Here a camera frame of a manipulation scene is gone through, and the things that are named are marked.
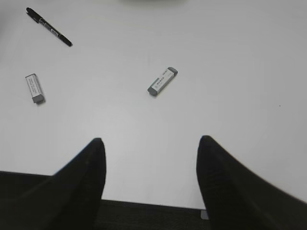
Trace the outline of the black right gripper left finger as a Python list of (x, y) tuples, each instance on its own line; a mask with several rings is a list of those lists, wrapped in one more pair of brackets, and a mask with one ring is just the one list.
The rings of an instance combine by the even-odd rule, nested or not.
[(54, 175), (0, 173), (2, 230), (92, 230), (106, 182), (106, 153), (94, 138)]

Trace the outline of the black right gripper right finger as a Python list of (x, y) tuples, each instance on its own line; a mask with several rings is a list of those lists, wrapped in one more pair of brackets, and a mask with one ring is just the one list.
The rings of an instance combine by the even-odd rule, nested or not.
[(201, 196), (213, 230), (305, 230), (307, 204), (256, 175), (211, 136), (196, 160)]

